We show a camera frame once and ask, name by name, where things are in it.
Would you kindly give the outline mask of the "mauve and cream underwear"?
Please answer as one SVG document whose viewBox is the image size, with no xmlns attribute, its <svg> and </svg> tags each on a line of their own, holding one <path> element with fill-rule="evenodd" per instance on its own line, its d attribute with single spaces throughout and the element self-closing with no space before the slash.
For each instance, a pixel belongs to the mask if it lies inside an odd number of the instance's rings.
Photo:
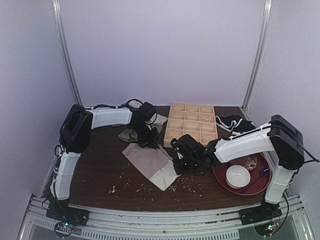
<svg viewBox="0 0 320 240">
<path fill-rule="evenodd" d="M 141 148 L 136 143 L 130 143 L 122 154 L 161 191 L 165 191 L 179 177 L 173 159 L 160 144 L 158 148 Z"/>
</svg>

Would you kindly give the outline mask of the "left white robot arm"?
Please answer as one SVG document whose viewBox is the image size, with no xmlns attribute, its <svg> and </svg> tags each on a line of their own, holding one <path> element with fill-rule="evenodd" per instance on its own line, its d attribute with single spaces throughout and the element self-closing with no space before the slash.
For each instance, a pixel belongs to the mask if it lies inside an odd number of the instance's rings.
<svg viewBox="0 0 320 240">
<path fill-rule="evenodd" d="M 59 144 L 54 149 L 56 162 L 47 212 L 61 218 L 71 214 L 62 203 L 69 199 L 73 174 L 81 154 L 90 144 L 92 130 L 127 125 L 137 134 L 135 143 L 140 148 L 156 149 L 159 131 L 152 124 L 157 117 L 156 108 L 149 102 L 141 102 L 139 107 L 132 106 L 130 100 L 120 106 L 74 104 L 60 128 Z"/>
</svg>

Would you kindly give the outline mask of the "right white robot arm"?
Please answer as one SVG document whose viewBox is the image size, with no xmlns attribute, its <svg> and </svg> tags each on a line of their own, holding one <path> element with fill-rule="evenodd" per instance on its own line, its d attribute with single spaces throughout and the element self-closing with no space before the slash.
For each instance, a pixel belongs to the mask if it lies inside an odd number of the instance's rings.
<svg viewBox="0 0 320 240">
<path fill-rule="evenodd" d="M 185 134 L 172 139 L 177 157 L 173 166 L 177 175 L 190 171 L 227 166 L 230 161 L 263 152 L 274 152 L 278 165 L 272 174 L 261 204 L 239 211 L 243 225 L 271 220 L 282 214 L 279 204 L 294 173 L 305 162 L 303 135 L 281 115 L 245 133 L 210 141 L 207 146 Z"/>
</svg>

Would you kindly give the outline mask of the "olive green underwear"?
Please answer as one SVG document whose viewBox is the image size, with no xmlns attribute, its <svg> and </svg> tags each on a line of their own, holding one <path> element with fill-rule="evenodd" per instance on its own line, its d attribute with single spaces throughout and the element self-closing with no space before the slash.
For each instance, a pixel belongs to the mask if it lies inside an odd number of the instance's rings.
<svg viewBox="0 0 320 240">
<path fill-rule="evenodd" d="M 148 143 L 156 141 L 163 130 L 163 125 L 168 121 L 168 118 L 156 113 L 152 116 L 149 122 L 138 122 L 134 119 L 128 128 L 122 131 L 118 137 L 127 143 Z"/>
</svg>

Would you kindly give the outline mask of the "wooden compartment tray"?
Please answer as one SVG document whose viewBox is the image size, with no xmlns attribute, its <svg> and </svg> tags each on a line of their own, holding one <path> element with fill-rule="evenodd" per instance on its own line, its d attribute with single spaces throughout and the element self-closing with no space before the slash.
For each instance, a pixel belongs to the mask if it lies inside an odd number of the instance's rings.
<svg viewBox="0 0 320 240">
<path fill-rule="evenodd" d="M 171 103 L 163 146 L 171 148 L 171 140 L 192 136 L 202 145 L 218 139 L 215 108 L 209 105 Z"/>
</svg>

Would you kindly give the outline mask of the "white bowl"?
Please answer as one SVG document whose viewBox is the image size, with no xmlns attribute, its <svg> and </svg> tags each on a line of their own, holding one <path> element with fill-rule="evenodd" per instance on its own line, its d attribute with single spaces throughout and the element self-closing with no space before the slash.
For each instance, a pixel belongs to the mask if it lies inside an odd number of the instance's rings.
<svg viewBox="0 0 320 240">
<path fill-rule="evenodd" d="M 242 189 L 251 181 L 250 172 L 241 165 L 232 165 L 226 170 L 225 180 L 229 187 Z"/>
</svg>

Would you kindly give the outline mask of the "black and white garment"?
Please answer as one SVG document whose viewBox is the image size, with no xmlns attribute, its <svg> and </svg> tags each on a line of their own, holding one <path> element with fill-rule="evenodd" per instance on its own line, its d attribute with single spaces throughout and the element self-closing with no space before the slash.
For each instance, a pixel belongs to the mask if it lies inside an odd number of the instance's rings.
<svg viewBox="0 0 320 240">
<path fill-rule="evenodd" d="M 240 115 L 229 115 L 225 117 L 216 115 L 215 121 L 218 127 L 233 135 L 240 135 L 256 128 L 251 121 L 242 118 Z"/>
</svg>

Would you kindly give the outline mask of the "red floral dish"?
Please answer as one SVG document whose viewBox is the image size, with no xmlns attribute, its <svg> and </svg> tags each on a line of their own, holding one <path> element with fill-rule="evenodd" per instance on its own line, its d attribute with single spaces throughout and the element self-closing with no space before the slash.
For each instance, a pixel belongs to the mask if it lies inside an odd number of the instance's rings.
<svg viewBox="0 0 320 240">
<path fill-rule="evenodd" d="M 244 167 L 249 171 L 253 171 L 258 165 L 258 159 L 256 156 L 249 156 L 244 163 Z"/>
</svg>

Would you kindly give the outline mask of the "round red tray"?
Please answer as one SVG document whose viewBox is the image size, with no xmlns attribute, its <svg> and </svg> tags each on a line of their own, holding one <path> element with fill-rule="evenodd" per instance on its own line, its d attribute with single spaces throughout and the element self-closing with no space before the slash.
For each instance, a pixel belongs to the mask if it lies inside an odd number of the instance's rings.
<svg viewBox="0 0 320 240">
<path fill-rule="evenodd" d="M 226 181 L 227 169 L 233 165 L 245 167 L 250 173 L 250 182 L 247 186 L 235 189 L 230 187 Z M 212 168 L 213 174 L 217 181 L 228 191 L 241 195 L 253 196 L 263 192 L 269 185 L 272 173 L 266 158 L 262 153 L 256 153 L 231 160 Z"/>
</svg>

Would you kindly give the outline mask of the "purple spoon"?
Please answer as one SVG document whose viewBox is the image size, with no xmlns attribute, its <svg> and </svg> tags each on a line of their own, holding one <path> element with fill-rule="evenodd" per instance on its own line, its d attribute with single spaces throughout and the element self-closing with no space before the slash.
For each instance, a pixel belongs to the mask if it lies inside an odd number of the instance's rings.
<svg viewBox="0 0 320 240">
<path fill-rule="evenodd" d="M 270 172 L 270 169 L 268 167 L 263 168 L 259 173 L 259 177 L 253 183 L 250 183 L 249 186 L 247 186 L 240 193 L 245 194 L 258 180 L 262 178 L 266 178 L 269 175 L 269 172 Z"/>
</svg>

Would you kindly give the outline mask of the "left aluminium frame post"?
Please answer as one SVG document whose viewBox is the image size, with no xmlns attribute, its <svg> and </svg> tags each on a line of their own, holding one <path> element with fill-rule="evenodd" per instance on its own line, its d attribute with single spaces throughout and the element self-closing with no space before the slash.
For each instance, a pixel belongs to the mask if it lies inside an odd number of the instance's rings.
<svg viewBox="0 0 320 240">
<path fill-rule="evenodd" d="M 71 87 L 71 92 L 75 102 L 82 106 L 83 102 L 82 102 L 80 92 L 76 83 L 76 78 L 73 71 L 71 57 L 68 49 L 67 38 L 66 38 L 64 23 L 63 23 L 61 1 L 52 0 L 52 7 L 53 7 L 53 14 L 55 19 L 57 34 L 60 42 L 60 47 L 62 50 L 63 61 L 65 64 L 68 81 Z"/>
</svg>

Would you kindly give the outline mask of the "aluminium frame post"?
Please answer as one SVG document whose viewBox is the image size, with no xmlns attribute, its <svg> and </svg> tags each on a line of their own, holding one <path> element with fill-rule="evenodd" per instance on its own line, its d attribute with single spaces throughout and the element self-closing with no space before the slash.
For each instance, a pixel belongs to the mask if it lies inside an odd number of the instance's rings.
<svg viewBox="0 0 320 240">
<path fill-rule="evenodd" d="M 62 50 L 63 61 L 65 64 L 68 81 L 71 87 L 71 92 L 75 102 L 82 106 L 83 102 L 82 102 L 80 92 L 76 83 L 76 78 L 73 71 L 71 57 L 68 49 L 67 38 L 66 38 L 64 23 L 63 23 L 61 1 L 52 0 L 52 7 L 53 7 L 53 14 L 55 19 L 57 34 L 60 42 L 60 47 Z"/>
<path fill-rule="evenodd" d="M 264 1 L 263 16 L 261 21 L 257 49 L 254 57 L 253 67 L 251 70 L 247 91 L 241 107 L 245 114 L 248 114 L 250 111 L 250 106 L 252 104 L 254 94 L 258 86 L 258 81 L 263 66 L 263 55 L 267 46 L 270 23 L 272 19 L 273 2 L 273 0 Z"/>
</svg>

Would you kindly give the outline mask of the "front aluminium rail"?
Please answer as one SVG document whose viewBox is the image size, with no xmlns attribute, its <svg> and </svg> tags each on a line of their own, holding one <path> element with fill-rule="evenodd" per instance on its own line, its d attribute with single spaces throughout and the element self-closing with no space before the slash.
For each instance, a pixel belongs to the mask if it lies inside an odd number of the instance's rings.
<svg viewBox="0 0 320 240">
<path fill-rule="evenodd" d="M 313 240 L 299 195 L 280 202 L 282 216 L 273 218 L 279 230 L 267 236 L 267 220 L 243 225 L 240 211 L 248 206 L 182 212 L 147 212 L 83 207 L 85 226 L 64 234 L 68 240 Z"/>
</svg>

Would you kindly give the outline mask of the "right aluminium frame post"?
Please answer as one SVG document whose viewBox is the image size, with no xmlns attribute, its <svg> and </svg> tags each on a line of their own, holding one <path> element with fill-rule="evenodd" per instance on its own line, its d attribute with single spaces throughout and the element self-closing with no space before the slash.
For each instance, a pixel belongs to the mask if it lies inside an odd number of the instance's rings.
<svg viewBox="0 0 320 240">
<path fill-rule="evenodd" d="M 270 23 L 272 19 L 273 2 L 273 0 L 264 1 L 263 16 L 261 21 L 257 49 L 254 57 L 253 67 L 251 70 L 247 91 L 241 107 L 245 114 L 248 114 L 250 111 L 250 106 L 252 104 L 254 94 L 258 86 L 258 81 L 263 66 L 263 55 L 267 46 Z"/>
</svg>

